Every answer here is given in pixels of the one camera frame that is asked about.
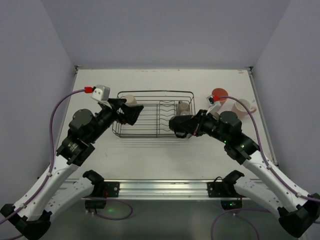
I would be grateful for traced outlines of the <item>black mug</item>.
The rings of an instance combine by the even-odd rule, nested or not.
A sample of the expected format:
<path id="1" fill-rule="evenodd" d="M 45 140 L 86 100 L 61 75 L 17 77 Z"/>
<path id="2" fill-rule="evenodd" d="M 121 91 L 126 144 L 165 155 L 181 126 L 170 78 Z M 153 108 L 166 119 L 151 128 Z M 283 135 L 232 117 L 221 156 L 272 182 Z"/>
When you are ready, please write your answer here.
<path id="1" fill-rule="evenodd" d="M 189 133 L 183 129 L 184 122 L 189 121 L 192 117 L 192 115 L 173 116 L 168 122 L 169 129 L 174 132 L 177 138 L 186 138 Z"/>

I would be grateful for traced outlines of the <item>beige tall cup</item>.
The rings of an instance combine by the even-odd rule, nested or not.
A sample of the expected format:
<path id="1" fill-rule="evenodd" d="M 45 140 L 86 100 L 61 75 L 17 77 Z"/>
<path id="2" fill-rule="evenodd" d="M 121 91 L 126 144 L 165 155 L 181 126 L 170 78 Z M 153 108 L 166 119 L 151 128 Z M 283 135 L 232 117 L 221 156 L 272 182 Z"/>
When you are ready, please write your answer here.
<path id="1" fill-rule="evenodd" d="M 127 106 L 136 106 L 138 104 L 136 98 L 131 94 L 127 94 L 123 98 L 126 100 L 125 104 Z"/>

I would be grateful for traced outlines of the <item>cream cup brown band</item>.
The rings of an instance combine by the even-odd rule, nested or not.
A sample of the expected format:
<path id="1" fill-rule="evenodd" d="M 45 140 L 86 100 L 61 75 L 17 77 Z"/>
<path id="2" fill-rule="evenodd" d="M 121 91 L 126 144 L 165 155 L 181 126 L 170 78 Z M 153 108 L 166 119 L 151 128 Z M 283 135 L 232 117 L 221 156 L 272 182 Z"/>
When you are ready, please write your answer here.
<path id="1" fill-rule="evenodd" d="M 218 112 L 213 112 L 213 113 L 211 113 L 211 116 L 212 116 L 215 120 L 217 120 L 217 121 L 220 119 L 220 115 L 219 115 Z"/>

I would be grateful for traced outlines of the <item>pink faceted mug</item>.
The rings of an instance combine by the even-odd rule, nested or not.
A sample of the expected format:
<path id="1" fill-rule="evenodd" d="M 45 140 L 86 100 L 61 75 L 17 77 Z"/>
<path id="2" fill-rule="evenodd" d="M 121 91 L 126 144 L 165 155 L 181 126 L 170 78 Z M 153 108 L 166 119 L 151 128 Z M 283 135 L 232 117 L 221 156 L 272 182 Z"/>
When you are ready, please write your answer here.
<path id="1" fill-rule="evenodd" d="M 238 119 L 243 119 L 248 113 L 255 113 L 257 111 L 256 106 L 252 106 L 251 103 L 245 99 L 239 99 L 239 101 L 235 101 L 231 109 L 234 112 Z"/>

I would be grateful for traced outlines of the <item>salmon pink plastic cup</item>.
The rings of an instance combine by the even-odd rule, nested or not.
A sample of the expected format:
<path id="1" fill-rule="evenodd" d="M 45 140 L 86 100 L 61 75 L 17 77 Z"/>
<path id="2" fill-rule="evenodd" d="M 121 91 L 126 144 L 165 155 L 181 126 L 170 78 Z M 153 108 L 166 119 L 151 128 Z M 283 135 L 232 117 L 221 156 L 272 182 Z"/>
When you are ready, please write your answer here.
<path id="1" fill-rule="evenodd" d="M 227 101 L 226 96 L 228 96 L 228 92 L 223 88 L 215 88 L 212 90 L 211 95 L 213 98 L 214 110 L 218 112 Z"/>

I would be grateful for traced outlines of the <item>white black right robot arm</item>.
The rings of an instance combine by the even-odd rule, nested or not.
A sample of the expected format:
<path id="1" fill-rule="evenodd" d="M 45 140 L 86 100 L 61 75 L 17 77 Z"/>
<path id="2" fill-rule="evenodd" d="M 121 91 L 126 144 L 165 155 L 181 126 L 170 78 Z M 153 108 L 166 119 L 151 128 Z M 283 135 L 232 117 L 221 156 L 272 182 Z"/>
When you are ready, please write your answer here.
<path id="1" fill-rule="evenodd" d="M 208 135 L 222 143 L 226 154 L 256 175 L 263 186 L 240 176 L 233 183 L 239 195 L 250 198 L 278 218 L 282 228 L 300 238 L 320 216 L 320 195 L 310 194 L 288 178 L 263 153 L 254 140 L 242 132 L 242 122 L 232 111 L 213 116 L 206 110 L 195 115 L 178 115 L 169 120 L 178 138 Z"/>

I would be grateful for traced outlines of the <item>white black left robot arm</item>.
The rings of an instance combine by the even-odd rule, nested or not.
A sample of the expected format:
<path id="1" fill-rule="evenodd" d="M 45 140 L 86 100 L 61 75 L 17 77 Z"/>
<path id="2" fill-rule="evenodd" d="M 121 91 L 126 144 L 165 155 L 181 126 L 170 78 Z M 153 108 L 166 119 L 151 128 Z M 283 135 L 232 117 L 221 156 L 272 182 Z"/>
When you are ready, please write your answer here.
<path id="1" fill-rule="evenodd" d="M 28 240 L 39 240 L 51 221 L 81 198 L 102 195 L 104 179 L 93 170 L 86 171 L 73 186 L 57 193 L 65 180 L 94 151 L 93 144 L 114 123 L 134 125 L 142 105 L 127 106 L 126 100 L 110 98 L 109 105 L 99 102 L 100 112 L 76 111 L 69 123 L 67 137 L 57 149 L 48 169 L 32 188 L 14 204 L 5 204 L 0 213 Z"/>

